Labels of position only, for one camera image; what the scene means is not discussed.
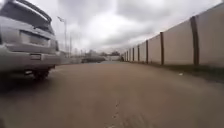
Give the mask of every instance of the sky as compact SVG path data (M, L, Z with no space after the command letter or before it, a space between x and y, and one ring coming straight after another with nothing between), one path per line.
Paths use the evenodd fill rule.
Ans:
M67 21L67 42L72 40L73 52L75 49L122 52L222 0L28 1L52 17L61 50L65 50L65 27L58 16Z

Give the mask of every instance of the fence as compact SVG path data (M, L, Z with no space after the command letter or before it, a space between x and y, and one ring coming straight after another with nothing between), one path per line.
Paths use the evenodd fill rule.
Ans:
M146 40L124 53L125 61L224 67L224 4Z

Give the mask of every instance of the road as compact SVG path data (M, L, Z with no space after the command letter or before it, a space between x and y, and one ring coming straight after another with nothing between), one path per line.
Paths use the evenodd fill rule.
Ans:
M0 93L5 128L224 127L223 84L170 70L79 64L60 66L40 83L10 79Z

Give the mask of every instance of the car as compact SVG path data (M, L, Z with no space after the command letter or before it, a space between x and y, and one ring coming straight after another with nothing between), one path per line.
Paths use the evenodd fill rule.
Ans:
M51 17L25 0L0 2L0 73L45 79L60 63Z
M81 60L81 63L101 63L105 61L106 59L104 57L99 57L99 56L91 56L91 57L84 57Z

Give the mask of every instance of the car rear wheel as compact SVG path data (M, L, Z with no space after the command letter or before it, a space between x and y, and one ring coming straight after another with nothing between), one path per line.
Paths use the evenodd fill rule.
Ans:
M49 70L38 70L33 72L35 80L45 80L49 75Z

